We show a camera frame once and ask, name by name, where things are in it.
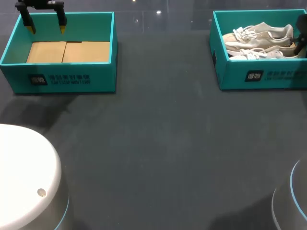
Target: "white cylinder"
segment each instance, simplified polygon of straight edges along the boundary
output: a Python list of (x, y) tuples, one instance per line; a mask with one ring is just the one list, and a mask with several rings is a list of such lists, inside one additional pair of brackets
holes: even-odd
[(71, 230), (59, 155), (28, 128), (0, 125), (0, 230)]
[(272, 198), (277, 230), (307, 230), (307, 160), (299, 160)]

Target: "shoelace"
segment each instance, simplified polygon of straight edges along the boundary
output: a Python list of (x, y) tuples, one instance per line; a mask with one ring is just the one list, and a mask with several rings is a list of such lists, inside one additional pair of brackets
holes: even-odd
[(267, 54), (262, 48), (253, 48), (253, 49), (241, 49), (241, 54), (246, 56), (248, 60), (257, 60), (259, 58), (265, 58)]
[(255, 36), (257, 33), (255, 33), (255, 31), (249, 31), (248, 29), (251, 28), (252, 25), (247, 26), (245, 28), (238, 28), (236, 30), (233, 30), (235, 37), (237, 40), (240, 39), (246, 39), (246, 38), (256, 38), (257, 36)]

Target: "teal box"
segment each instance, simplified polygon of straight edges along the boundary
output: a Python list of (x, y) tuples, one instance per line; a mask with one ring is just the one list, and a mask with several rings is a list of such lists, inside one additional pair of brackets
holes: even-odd
[[(15, 93), (114, 92), (117, 33), (113, 12), (69, 12), (61, 34), (56, 13), (32, 13), (36, 34), (19, 16), (0, 60), (0, 68)], [(110, 42), (109, 62), (26, 63), (33, 42)]]
[[(233, 29), (261, 22), (273, 27), (293, 26), (305, 10), (214, 11), (210, 31), (210, 50), (221, 90), (307, 88), (307, 59), (229, 60), (222, 36)], [(260, 77), (248, 81), (250, 73)]]

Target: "cardboard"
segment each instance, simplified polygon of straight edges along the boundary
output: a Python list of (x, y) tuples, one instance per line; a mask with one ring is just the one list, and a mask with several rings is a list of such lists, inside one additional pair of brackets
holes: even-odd
[(27, 63), (108, 62), (109, 42), (33, 42)]
[(109, 62), (109, 42), (68, 42), (63, 63)]
[(61, 63), (66, 42), (33, 42), (27, 63)]

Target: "glossy floor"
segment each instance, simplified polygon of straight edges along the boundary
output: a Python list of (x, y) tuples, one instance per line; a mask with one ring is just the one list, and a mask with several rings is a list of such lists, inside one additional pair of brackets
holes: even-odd
[[(55, 146), (74, 230), (273, 230), (272, 192), (306, 153), (307, 94), (220, 91), (208, 29), (214, 9), (306, 4), (66, 0), (66, 11), (116, 12), (117, 92), (17, 96), (0, 74), (0, 123)], [(1, 53), (17, 17), (1, 0)]]

